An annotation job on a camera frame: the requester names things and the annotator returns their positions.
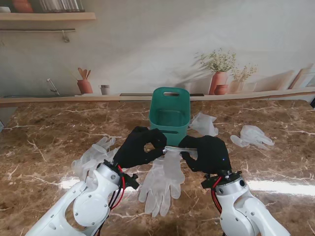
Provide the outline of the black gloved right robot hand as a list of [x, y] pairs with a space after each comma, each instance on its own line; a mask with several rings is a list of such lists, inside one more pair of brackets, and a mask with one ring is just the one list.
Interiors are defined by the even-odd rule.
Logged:
[[186, 136], [179, 143], [180, 148], [197, 149], [197, 159], [194, 160], [188, 152], [182, 152], [182, 158], [194, 172], [217, 174], [219, 171], [232, 170], [225, 142], [218, 137], [209, 135], [203, 137]]

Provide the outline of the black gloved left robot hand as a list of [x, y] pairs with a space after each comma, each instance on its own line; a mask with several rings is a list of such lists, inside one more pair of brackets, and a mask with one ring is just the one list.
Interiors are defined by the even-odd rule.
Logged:
[[166, 144], [166, 136], [157, 128], [137, 126], [118, 149], [113, 164], [121, 168], [148, 164], [163, 155]]

